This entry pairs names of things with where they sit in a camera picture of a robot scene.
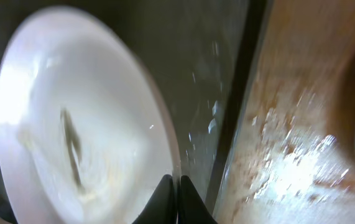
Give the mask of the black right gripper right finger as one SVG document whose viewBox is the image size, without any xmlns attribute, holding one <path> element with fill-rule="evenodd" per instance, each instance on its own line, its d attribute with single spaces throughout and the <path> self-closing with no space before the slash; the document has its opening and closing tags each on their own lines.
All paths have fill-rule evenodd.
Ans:
<svg viewBox="0 0 355 224">
<path fill-rule="evenodd" d="M 187 175 L 178 186 L 178 224 L 217 224 Z"/>
</svg>

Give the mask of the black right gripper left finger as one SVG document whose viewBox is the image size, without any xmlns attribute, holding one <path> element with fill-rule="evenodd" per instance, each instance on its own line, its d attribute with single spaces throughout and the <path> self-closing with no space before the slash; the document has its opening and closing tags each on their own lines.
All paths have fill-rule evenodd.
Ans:
<svg viewBox="0 0 355 224">
<path fill-rule="evenodd" d="M 133 224 L 176 224 L 177 208 L 172 176 L 160 180 L 143 211 Z"/>
</svg>

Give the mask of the pink plate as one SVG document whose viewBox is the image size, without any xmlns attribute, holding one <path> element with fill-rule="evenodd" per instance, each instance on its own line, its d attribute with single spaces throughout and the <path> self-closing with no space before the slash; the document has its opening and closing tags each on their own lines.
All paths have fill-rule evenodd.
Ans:
<svg viewBox="0 0 355 224">
<path fill-rule="evenodd" d="M 172 120 L 143 63 L 74 7 L 26 18 L 0 66 L 0 167 L 18 223 L 132 223 L 179 180 Z"/>
</svg>

